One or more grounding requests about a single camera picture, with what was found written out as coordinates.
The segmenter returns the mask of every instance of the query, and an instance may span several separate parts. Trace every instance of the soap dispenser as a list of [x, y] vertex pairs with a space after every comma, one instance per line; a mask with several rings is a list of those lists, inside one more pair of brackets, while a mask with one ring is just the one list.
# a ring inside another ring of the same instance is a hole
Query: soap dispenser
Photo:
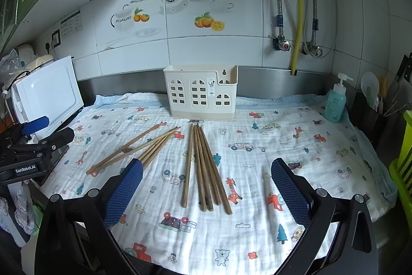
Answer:
[[346, 81], [348, 79], [353, 81], [353, 78], [348, 77], [348, 75], [341, 72], [337, 75], [337, 77], [340, 78], [340, 83], [336, 83], [333, 86], [333, 90], [329, 92], [324, 114], [324, 117], [333, 123], [338, 123], [340, 121], [343, 110], [345, 108], [346, 87], [343, 85], [343, 81]]

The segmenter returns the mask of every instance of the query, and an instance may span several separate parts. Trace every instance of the chopstick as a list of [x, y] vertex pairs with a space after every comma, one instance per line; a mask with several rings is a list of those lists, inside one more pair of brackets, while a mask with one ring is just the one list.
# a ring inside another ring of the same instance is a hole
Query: chopstick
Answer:
[[187, 207], [187, 196], [189, 195], [189, 180], [190, 180], [190, 165], [192, 163], [192, 147], [193, 147], [193, 124], [190, 124], [190, 132], [189, 132], [189, 149], [187, 151], [187, 159], [186, 159], [186, 181], [185, 181], [185, 188], [183, 190], [182, 195], [182, 207]]
[[125, 150], [128, 146], [132, 145], [133, 143], [135, 143], [137, 140], [143, 138], [146, 134], [150, 133], [151, 131], [158, 129], [160, 127], [160, 124], [156, 124], [154, 125], [151, 129], [148, 129], [147, 131], [141, 133], [140, 135], [138, 135], [137, 137], [135, 137], [134, 139], [130, 140], [127, 144], [125, 144], [124, 146], [120, 147], [118, 150], [114, 151], [112, 154], [110, 154], [107, 158], [103, 159], [102, 161], [100, 161], [98, 164], [95, 164], [93, 166], [91, 166], [91, 168], [86, 171], [86, 175], [91, 174], [91, 172], [93, 170], [98, 169], [100, 166], [102, 166], [104, 163], [106, 163], [107, 161], [110, 161], [112, 158], [114, 158], [117, 154], [123, 152], [123, 150]]
[[157, 138], [153, 139], [152, 141], [148, 141], [148, 142], [144, 143], [143, 145], [140, 145], [140, 146], [136, 147], [135, 149], [133, 149], [133, 150], [127, 152], [127, 153], [124, 153], [123, 155], [120, 155], [119, 157], [116, 157], [116, 158], [113, 159], [112, 161], [106, 162], [105, 164], [101, 165], [99, 168], [106, 168], [107, 166], [110, 166], [111, 164], [114, 164], [115, 162], [117, 162], [117, 161], [119, 161], [119, 160], [122, 160], [122, 159], [124, 159], [125, 157], [128, 157], [129, 155], [132, 155], [132, 154], [136, 153], [137, 151], [139, 151], [140, 149], [142, 149], [142, 148], [144, 148], [144, 147], [147, 147], [147, 146], [149, 146], [149, 145], [153, 145], [153, 144], [154, 144], [155, 142], [157, 142], [158, 140], [164, 139], [164, 137], [169, 136], [170, 134], [172, 134], [174, 131], [176, 131], [176, 130], [179, 129], [179, 128], [180, 128], [180, 126], [175, 127], [174, 129], [171, 129], [169, 132], [164, 133], [164, 134], [161, 135], [161, 136], [158, 136]]
[[220, 196], [219, 196], [219, 187], [216, 181], [215, 174], [213, 173], [213, 168], [211, 165], [215, 164], [215, 160], [213, 160], [212, 153], [210, 153], [210, 149], [206, 147], [205, 138], [203, 137], [203, 133], [199, 132], [200, 142], [202, 144], [202, 151], [204, 156], [204, 161], [206, 163], [206, 168], [209, 176], [209, 181], [212, 186], [213, 196], [215, 198], [215, 202], [217, 205], [220, 205]]
[[200, 163], [200, 167], [202, 170], [202, 178], [203, 178], [203, 185], [204, 185], [204, 190], [205, 190], [206, 205], [207, 205], [208, 210], [213, 211], [213, 200], [212, 200], [210, 190], [209, 190], [209, 176], [206, 170], [206, 163], [205, 163], [203, 148], [202, 148], [202, 144], [200, 140], [199, 126], [198, 125], [195, 126], [194, 129], [195, 129], [195, 133], [197, 137], [197, 145], [199, 147], [199, 158], [200, 158], [199, 163]]
[[170, 139], [170, 136], [166, 136], [166, 137], [164, 137], [162, 142], [160, 142], [158, 145], [155, 146], [154, 152], [151, 155], [149, 155], [149, 157], [144, 159], [144, 162], [142, 162], [143, 163], [143, 169], [147, 168], [149, 163], [152, 162], [154, 157], [160, 152], [160, 150], [163, 148], [163, 146], [166, 144], [166, 142], [168, 142], [169, 139]]
[[[211, 152], [209, 144], [207, 142], [207, 138], [205, 136], [205, 133], [203, 132], [203, 129], [201, 127], [199, 127], [199, 129], [200, 129], [200, 131], [203, 135], [203, 139], [205, 140], [205, 145], [206, 145], [208, 153], [210, 154], [210, 157], [211, 157], [212, 152]], [[216, 165], [214, 163], [211, 166], [213, 168], [212, 171], [213, 171], [213, 173], [215, 175], [215, 178], [216, 178], [216, 183], [217, 183], [217, 185], [219, 187], [219, 190], [220, 190], [220, 196], [222, 198], [222, 202], [223, 202], [223, 206], [225, 208], [225, 211], [226, 211], [227, 214], [232, 214], [232, 210], [230, 208], [229, 200], [227, 199], [227, 196], [226, 196], [225, 187], [223, 186], [222, 180], [220, 179], [219, 170], [218, 170], [218, 168], [216, 167]]]
[[199, 141], [197, 140], [197, 131], [194, 127], [194, 150], [196, 153], [196, 172], [197, 172], [197, 186], [199, 188], [200, 208], [206, 211], [205, 190], [203, 186], [202, 170], [200, 166]]

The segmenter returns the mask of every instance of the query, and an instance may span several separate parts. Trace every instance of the water valve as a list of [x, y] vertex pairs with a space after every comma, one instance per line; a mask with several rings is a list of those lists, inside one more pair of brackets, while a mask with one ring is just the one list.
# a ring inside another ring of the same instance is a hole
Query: water valve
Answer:
[[287, 52], [290, 50], [290, 43], [284, 37], [277, 37], [273, 39], [273, 48], [277, 51]]

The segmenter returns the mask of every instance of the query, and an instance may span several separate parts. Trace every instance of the utensil holder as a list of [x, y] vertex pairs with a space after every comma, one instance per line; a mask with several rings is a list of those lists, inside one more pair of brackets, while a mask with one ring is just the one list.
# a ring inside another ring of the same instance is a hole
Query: utensil holder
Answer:
[[373, 148], [376, 148], [388, 118], [373, 110], [368, 105], [366, 97], [361, 92], [357, 92], [351, 112], [349, 113], [349, 120], [353, 126], [356, 126], [367, 136]]

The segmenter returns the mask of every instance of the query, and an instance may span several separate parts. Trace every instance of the robotic arm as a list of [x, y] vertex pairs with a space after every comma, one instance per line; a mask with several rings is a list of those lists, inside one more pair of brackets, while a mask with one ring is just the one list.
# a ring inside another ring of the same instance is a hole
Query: robotic arm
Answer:
[[[272, 163], [272, 179], [296, 223], [305, 231], [276, 275], [377, 274], [376, 244], [366, 202], [331, 197], [314, 190], [305, 178], [294, 175], [282, 159]], [[109, 228], [119, 221], [143, 177], [140, 161], [133, 159], [121, 175], [110, 178], [101, 190], [82, 198], [50, 197], [36, 248], [36, 274], [59, 269], [61, 274], [97, 274], [76, 233], [74, 222], [85, 224], [90, 243], [106, 274], [135, 275]], [[330, 223], [338, 222], [328, 255], [314, 262]]]

